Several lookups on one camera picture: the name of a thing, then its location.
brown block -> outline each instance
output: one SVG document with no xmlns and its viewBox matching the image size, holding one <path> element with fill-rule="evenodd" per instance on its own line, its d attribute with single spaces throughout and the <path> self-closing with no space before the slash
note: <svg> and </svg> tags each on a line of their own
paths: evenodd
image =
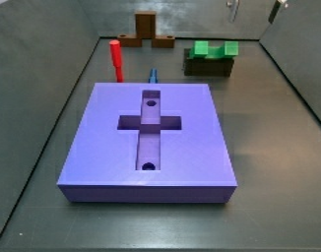
<svg viewBox="0 0 321 252">
<path fill-rule="evenodd" d="M 117 35 L 117 41 L 121 47 L 141 47 L 141 39 L 135 34 Z"/>
<path fill-rule="evenodd" d="M 175 38 L 171 35 L 156 35 L 151 41 L 151 47 L 173 48 Z"/>
<path fill-rule="evenodd" d="M 135 18 L 135 34 L 137 38 L 155 37 L 155 12 L 136 11 Z"/>
</svg>

cross-shaped slot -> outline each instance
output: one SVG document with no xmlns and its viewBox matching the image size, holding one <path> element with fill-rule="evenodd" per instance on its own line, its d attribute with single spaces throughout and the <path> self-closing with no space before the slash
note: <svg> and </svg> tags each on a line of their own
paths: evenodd
<svg viewBox="0 0 321 252">
<path fill-rule="evenodd" d="M 117 130 L 137 130 L 136 170 L 160 170 L 160 130 L 181 130 L 180 116 L 160 116 L 160 91 L 141 92 L 139 115 L 120 115 Z"/>
</svg>

purple box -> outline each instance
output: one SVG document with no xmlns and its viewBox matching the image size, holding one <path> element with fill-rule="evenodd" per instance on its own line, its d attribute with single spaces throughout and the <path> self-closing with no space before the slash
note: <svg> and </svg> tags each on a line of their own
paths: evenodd
<svg viewBox="0 0 321 252">
<path fill-rule="evenodd" d="M 207 85 L 97 83 L 57 186 L 72 202 L 225 203 L 236 180 Z"/>
</svg>

gray wall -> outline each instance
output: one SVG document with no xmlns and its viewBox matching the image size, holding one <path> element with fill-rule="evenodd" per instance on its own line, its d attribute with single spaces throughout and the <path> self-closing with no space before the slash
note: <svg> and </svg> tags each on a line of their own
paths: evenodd
<svg viewBox="0 0 321 252">
<path fill-rule="evenodd" d="M 0 232 L 97 39 L 74 0 L 0 4 Z"/>
<path fill-rule="evenodd" d="M 275 0 L 240 0 L 228 23 L 225 0 L 78 0 L 100 36 L 135 33 L 133 11 L 156 11 L 157 34 L 175 37 L 259 39 Z"/>
<path fill-rule="evenodd" d="M 321 120 L 321 0 L 288 0 L 260 43 Z"/>
</svg>

green block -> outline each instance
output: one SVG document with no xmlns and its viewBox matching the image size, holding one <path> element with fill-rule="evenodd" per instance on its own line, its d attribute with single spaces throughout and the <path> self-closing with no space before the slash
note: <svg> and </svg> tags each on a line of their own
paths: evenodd
<svg viewBox="0 0 321 252">
<path fill-rule="evenodd" d="M 237 41 L 225 41 L 220 47 L 223 52 L 223 58 L 232 58 L 233 56 L 237 56 L 239 54 Z"/>
<path fill-rule="evenodd" d="M 207 46 L 207 41 L 195 41 L 189 58 L 223 59 L 237 55 L 237 41 L 224 41 L 221 46 Z"/>
<path fill-rule="evenodd" d="M 207 55 L 207 41 L 195 41 L 195 46 L 189 51 L 189 58 L 204 58 Z"/>
</svg>

